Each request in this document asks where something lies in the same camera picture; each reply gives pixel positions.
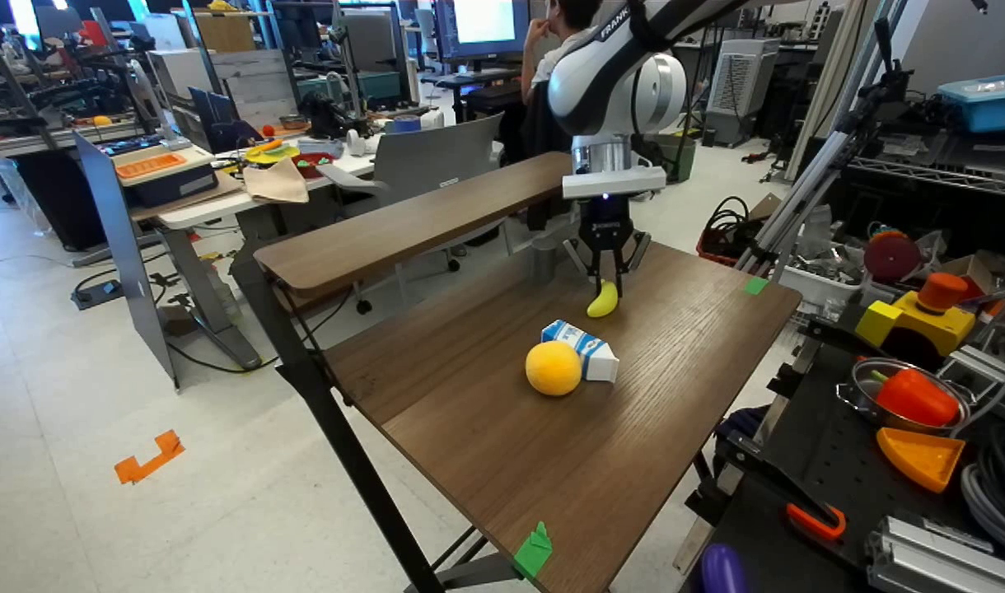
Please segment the robot arm white blue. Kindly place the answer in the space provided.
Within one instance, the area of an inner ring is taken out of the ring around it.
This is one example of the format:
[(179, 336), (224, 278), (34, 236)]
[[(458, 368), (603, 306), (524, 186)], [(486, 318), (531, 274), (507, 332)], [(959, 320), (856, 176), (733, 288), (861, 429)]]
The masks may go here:
[(559, 54), (546, 79), (546, 105), (574, 157), (559, 195), (577, 202), (581, 268), (597, 288), (624, 283), (647, 251), (631, 202), (665, 189), (665, 168), (643, 165), (634, 143), (669, 130), (685, 105), (688, 76), (672, 48), (743, 4), (624, 0)]

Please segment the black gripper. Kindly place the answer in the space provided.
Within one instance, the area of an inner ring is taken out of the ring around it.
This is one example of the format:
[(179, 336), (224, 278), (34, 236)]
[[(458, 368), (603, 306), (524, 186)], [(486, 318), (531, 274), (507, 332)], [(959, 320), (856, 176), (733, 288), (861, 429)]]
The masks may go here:
[(624, 195), (603, 195), (581, 206), (581, 241), (589, 249), (589, 282), (592, 291), (603, 288), (603, 255), (605, 282), (615, 288), (615, 296), (624, 296), (624, 257), (621, 249), (634, 236), (634, 217), (631, 202)]

